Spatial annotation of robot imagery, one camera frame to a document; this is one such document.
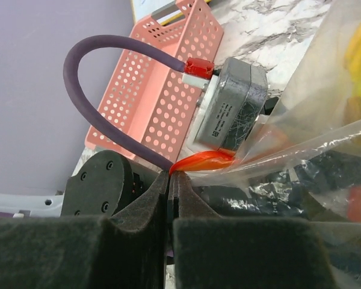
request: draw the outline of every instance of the black foam pad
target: black foam pad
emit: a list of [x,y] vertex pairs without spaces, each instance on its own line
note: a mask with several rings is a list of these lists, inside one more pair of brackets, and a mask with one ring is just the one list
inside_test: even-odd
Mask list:
[[280,217],[177,219],[176,288],[334,289],[309,223]]

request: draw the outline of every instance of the plastic bag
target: plastic bag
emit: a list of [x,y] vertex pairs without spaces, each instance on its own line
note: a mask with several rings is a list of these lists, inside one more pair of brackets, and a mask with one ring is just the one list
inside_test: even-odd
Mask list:
[[312,222],[328,251],[341,289],[361,289],[361,224]]
[[340,288],[361,288],[361,69],[345,64],[360,27],[361,1],[334,2],[280,101],[233,164],[192,179],[221,215],[312,221]]

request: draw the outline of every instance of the marble surface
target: marble surface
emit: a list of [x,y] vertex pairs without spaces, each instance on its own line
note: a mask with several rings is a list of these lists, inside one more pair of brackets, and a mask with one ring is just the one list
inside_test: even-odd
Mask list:
[[[212,0],[224,28],[215,63],[235,56],[267,71],[269,96],[280,96],[328,11],[331,0]],[[96,152],[85,148],[73,172]],[[166,288],[175,288],[168,266]]]

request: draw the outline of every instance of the perforated basket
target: perforated basket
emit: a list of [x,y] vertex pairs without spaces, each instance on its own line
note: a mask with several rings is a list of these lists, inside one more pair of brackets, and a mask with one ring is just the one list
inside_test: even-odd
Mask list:
[[[156,46],[186,61],[213,61],[223,29],[203,0],[175,4],[185,18],[161,26],[152,16],[135,24],[130,37]],[[182,83],[182,74],[144,55],[123,51],[98,111],[118,129],[143,145],[176,161],[201,90]],[[135,155],[90,127],[85,145]]]

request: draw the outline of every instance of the red plastic tab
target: red plastic tab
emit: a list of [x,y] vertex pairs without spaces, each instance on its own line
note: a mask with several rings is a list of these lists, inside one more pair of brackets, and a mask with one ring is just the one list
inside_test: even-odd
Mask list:
[[201,58],[190,57],[186,61],[185,73],[204,79],[211,79],[214,71],[214,63]]

